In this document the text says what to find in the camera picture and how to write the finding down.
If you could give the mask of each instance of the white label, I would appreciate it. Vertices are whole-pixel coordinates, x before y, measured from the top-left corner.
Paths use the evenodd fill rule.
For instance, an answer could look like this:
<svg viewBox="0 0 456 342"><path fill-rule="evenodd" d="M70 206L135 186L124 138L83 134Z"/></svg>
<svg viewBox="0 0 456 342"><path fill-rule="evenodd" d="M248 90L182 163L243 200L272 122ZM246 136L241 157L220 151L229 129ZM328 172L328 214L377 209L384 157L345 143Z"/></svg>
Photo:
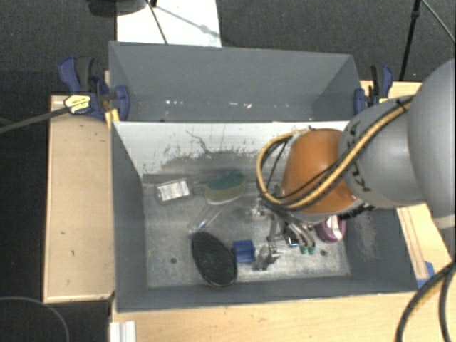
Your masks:
<svg viewBox="0 0 456 342"><path fill-rule="evenodd" d="M160 185L158 187L160 198L163 202L190 195L186 181L173 182L172 184Z"/></svg>

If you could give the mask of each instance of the green sponge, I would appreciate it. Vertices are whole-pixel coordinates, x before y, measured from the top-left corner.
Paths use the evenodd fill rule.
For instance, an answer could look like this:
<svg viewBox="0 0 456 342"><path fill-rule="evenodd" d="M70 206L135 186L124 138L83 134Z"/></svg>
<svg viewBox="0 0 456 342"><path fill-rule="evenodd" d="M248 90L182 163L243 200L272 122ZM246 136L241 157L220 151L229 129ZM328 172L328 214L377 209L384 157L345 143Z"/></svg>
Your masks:
<svg viewBox="0 0 456 342"><path fill-rule="evenodd" d="M246 187L246 177L240 171L228 170L209 181L204 195L209 204L224 204L244 194Z"/></svg>

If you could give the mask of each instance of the blue object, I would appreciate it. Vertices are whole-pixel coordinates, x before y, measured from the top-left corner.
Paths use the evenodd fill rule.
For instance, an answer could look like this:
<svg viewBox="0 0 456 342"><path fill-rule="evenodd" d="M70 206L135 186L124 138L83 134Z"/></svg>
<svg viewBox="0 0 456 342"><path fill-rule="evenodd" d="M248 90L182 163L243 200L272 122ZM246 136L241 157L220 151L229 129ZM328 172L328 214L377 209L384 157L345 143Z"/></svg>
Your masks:
<svg viewBox="0 0 456 342"><path fill-rule="evenodd" d="M78 61L75 56L69 56L58 64L58 74L62 82L68 86L70 94L85 93L90 96L90 109L75 114L87 115L103 121L105 120L103 101L109 100L114 103L113 107L118 109L120 120L126 120L130 112L130 96L126 86L117 86L114 93L110 93L109 86L101 77L90 77L91 64L91 58L82 58ZM96 93L89 92L90 79L96 87Z"/></svg>
<svg viewBox="0 0 456 342"><path fill-rule="evenodd" d="M355 115L361 113L364 110L366 106L366 95L365 91L362 88L357 88L355 90L353 105Z"/></svg>
<svg viewBox="0 0 456 342"><path fill-rule="evenodd" d="M390 89L393 87L393 71L386 65L382 65L382 75L380 86L378 87L377 68L373 66L373 82L374 87L372 93L366 96L366 92L362 88L355 90L353 98L353 111L355 115L361 113L363 110L372 105L377 105L380 98L387 98Z"/></svg>
<svg viewBox="0 0 456 342"><path fill-rule="evenodd" d="M431 277L435 275L435 270L434 270L434 265L432 265L431 262L425 261L426 269L427 269L427 274L429 275L428 278L426 279L418 279L416 283L418 284L418 288L420 289L421 286L423 286L427 280L429 280Z"/></svg>
<svg viewBox="0 0 456 342"><path fill-rule="evenodd" d="M70 89L70 94L80 93L81 84L75 70L76 57L69 56L58 64L58 75L63 83Z"/></svg>
<svg viewBox="0 0 456 342"><path fill-rule="evenodd" d="M382 65L383 79L382 79L382 91L381 95L384 98L388 97L390 89L393 87L393 71L386 65Z"/></svg>
<svg viewBox="0 0 456 342"><path fill-rule="evenodd" d="M234 241L231 252L237 263L255 261L255 247L250 239L244 241Z"/></svg>

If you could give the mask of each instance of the wooden table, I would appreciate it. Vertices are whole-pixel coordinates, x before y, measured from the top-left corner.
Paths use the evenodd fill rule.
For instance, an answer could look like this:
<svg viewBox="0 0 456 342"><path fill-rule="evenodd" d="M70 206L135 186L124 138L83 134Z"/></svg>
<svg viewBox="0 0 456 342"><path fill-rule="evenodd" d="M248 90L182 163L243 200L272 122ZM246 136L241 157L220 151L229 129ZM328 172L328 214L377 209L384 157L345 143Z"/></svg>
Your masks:
<svg viewBox="0 0 456 342"><path fill-rule="evenodd" d="M362 82L366 87L369 82ZM395 83L390 97L412 95L419 83ZM62 97L53 97L52 108ZM63 115L51 121L43 298L46 303L108 299L115 288L110 141L105 124ZM415 260L438 271L450 261L426 206L402 209L403 227ZM437 317L440 287L413 314L406 341L441 341ZM138 342L149 341L392 341L412 293L370 295L117 314L136 322ZM456 340L456 286L447 318Z"/></svg>

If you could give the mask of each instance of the dark carpet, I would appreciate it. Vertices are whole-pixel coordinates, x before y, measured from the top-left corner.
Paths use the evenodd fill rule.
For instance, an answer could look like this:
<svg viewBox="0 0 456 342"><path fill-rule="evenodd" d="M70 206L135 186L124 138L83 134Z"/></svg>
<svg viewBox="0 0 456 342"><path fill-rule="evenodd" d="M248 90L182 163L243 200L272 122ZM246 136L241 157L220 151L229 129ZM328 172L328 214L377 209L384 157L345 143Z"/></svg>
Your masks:
<svg viewBox="0 0 456 342"><path fill-rule="evenodd" d="M454 35L456 0L427 1ZM398 77L413 2L217 0L217 6L224 46L350 53L360 78L369 78L372 63L389 65ZM66 56L91 56L96 71L108 68L114 12L114 4L104 0L0 0L0 118L45 113L49 96L66 89L56 70ZM421 81L453 57L454 44L422 5L405 79ZM41 123L0 135L0 297L41 297L46 131ZM0 328L12 313L22 315L16 324L22 336L20 322L34 317L21 308L26 306L0 301ZM58 310L72 341L106 341L107 303ZM40 332L27 341L59 341L57 322L33 320L38 329L48 326L51 335ZM3 334L0 339L22 338L14 339L11 328L9 333L10 339Z"/></svg>

